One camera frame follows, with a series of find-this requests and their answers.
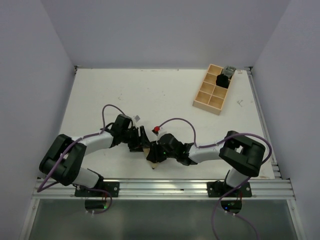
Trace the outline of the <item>beige underwear with navy trim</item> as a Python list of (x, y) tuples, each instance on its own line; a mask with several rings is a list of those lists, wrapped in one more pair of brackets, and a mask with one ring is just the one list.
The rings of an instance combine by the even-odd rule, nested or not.
[(163, 155), (160, 150), (156, 148), (143, 148), (145, 159), (150, 167), (154, 170), (163, 161)]

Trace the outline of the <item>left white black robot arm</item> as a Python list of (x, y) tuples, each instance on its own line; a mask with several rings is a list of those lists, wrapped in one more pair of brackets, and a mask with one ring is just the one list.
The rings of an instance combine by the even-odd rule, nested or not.
[(102, 176), (82, 167), (85, 156), (96, 151), (110, 149), (121, 143), (127, 144), (132, 152), (142, 152), (150, 147), (150, 141), (143, 126), (137, 128), (105, 127), (100, 131), (82, 137), (60, 134), (40, 162), (39, 170), (46, 175), (37, 189), (41, 192), (55, 184), (86, 187), (92, 196), (103, 193)]

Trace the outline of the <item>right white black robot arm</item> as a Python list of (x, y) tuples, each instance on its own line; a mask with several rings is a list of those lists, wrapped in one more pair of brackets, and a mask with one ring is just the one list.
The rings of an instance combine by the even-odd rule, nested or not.
[(221, 186), (220, 194), (235, 196), (248, 178), (257, 177), (264, 161), (266, 147), (253, 140), (255, 135), (228, 131), (222, 141), (211, 146), (182, 143), (171, 133), (162, 135), (143, 149), (146, 160), (155, 166), (167, 159), (175, 159), (184, 166), (207, 161), (223, 160), (231, 166)]

